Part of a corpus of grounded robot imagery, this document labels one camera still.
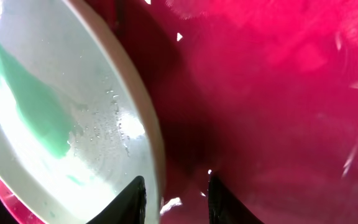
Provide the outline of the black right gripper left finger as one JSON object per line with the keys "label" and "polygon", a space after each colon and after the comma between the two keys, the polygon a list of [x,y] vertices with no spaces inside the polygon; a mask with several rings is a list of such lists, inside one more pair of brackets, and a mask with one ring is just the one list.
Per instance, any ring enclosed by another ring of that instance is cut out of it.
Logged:
{"label": "black right gripper left finger", "polygon": [[87,224],[144,224],[146,204],[145,180],[138,175]]}

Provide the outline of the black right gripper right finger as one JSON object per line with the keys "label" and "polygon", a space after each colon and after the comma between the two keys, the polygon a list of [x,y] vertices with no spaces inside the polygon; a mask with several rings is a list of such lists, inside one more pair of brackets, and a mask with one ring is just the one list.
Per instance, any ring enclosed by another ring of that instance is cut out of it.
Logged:
{"label": "black right gripper right finger", "polygon": [[208,185],[210,224],[263,224],[216,175]]}

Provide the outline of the white plate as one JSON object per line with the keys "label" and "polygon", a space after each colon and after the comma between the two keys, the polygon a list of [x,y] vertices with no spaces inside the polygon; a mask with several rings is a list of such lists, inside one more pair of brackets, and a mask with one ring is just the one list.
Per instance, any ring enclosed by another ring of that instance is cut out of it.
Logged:
{"label": "white plate", "polygon": [[136,177],[158,223],[158,118],[117,37],[84,1],[0,0],[0,178],[46,223],[87,223]]}

